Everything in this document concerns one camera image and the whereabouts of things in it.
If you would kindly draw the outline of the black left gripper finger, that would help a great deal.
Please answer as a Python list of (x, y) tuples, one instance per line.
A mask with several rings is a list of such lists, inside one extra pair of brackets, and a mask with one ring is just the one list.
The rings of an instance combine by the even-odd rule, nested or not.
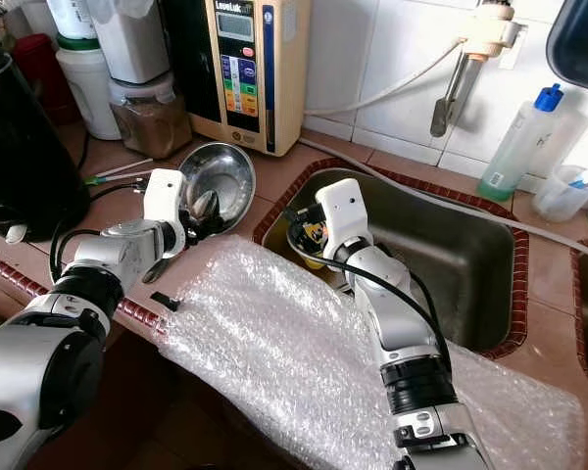
[(213, 224), (213, 234), (223, 232), (223, 218), (220, 214), (220, 198), (217, 191), (205, 191), (196, 198), (188, 211), (188, 218), (208, 220)]

